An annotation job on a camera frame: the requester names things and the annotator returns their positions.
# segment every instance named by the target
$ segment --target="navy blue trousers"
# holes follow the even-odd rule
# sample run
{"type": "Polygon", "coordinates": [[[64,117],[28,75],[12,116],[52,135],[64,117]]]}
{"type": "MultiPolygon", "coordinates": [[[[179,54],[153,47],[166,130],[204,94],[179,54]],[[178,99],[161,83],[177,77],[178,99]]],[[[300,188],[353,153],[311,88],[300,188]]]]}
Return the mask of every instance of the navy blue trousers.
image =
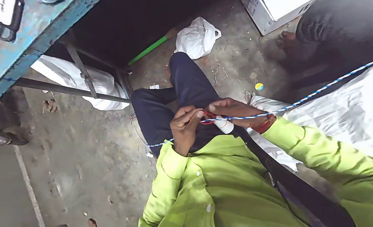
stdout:
{"type": "MultiPolygon", "coordinates": [[[[139,126],[149,145],[173,138],[169,123],[174,118],[174,112],[167,106],[170,102],[178,99],[179,108],[190,105],[204,108],[211,102],[220,100],[205,74],[187,54],[173,54],[169,60],[169,69],[172,88],[141,88],[135,90],[131,97],[139,126]]],[[[214,124],[199,124],[196,140],[190,152],[201,149],[217,135],[224,133],[214,124]]],[[[150,149],[155,157],[159,156],[161,146],[150,149]]]]}

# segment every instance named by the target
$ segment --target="lime green shirt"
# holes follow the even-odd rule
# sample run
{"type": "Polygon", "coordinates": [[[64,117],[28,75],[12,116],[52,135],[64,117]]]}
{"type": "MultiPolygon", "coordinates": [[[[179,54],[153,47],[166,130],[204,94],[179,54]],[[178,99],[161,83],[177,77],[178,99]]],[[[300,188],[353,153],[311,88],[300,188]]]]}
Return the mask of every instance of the lime green shirt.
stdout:
{"type": "MultiPolygon", "coordinates": [[[[278,117],[262,134],[332,182],[358,227],[373,226],[373,158],[278,117]]],[[[163,145],[139,226],[303,226],[240,137],[220,135],[189,157],[163,145]]]]}

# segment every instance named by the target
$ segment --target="hand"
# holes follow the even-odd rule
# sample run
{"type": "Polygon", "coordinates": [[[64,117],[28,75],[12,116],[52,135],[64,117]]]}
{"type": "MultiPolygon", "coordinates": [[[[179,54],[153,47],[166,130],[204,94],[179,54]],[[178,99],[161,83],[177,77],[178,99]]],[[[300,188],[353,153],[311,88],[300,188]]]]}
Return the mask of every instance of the hand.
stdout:
{"type": "Polygon", "coordinates": [[[202,109],[194,106],[180,108],[169,126],[174,137],[174,149],[182,156],[187,156],[196,138],[196,127],[204,116],[202,109]]]}
{"type": "MultiPolygon", "coordinates": [[[[230,117],[248,117],[266,113],[266,111],[259,110],[253,106],[249,106],[232,98],[224,98],[222,100],[212,102],[209,104],[209,111],[216,115],[226,115],[230,117]]],[[[267,116],[263,116],[243,120],[232,119],[231,122],[241,127],[255,128],[264,125],[267,121],[272,121],[271,123],[273,123],[275,120],[275,117],[268,119],[267,116]]]]}

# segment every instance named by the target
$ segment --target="white line on floor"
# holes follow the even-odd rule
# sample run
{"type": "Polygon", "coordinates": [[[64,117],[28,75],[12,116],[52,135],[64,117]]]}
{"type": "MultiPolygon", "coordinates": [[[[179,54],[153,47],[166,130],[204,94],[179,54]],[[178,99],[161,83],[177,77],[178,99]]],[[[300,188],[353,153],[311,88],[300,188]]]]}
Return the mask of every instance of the white line on floor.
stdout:
{"type": "Polygon", "coordinates": [[[42,218],[41,210],[39,209],[38,201],[36,200],[34,190],[29,181],[27,169],[25,168],[24,160],[22,159],[20,148],[17,145],[14,146],[15,156],[17,157],[18,163],[20,164],[20,169],[22,176],[24,178],[25,186],[27,187],[29,198],[31,199],[32,207],[35,211],[36,219],[38,220],[39,227],[45,227],[44,219],[42,218]]]}

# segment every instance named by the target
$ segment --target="knee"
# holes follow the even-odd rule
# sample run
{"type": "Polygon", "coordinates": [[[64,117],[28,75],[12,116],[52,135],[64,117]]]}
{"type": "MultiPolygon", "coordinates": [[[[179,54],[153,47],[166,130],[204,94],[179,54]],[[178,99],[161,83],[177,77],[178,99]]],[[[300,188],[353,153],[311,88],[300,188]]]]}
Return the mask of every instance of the knee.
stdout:
{"type": "Polygon", "coordinates": [[[132,103],[140,102],[146,99],[146,96],[148,95],[148,93],[149,93],[149,89],[139,88],[132,93],[130,100],[132,101],[132,103]]]}
{"type": "Polygon", "coordinates": [[[177,52],[171,56],[171,58],[169,59],[169,64],[171,65],[171,63],[174,61],[183,61],[185,59],[191,60],[187,53],[177,52]]]}

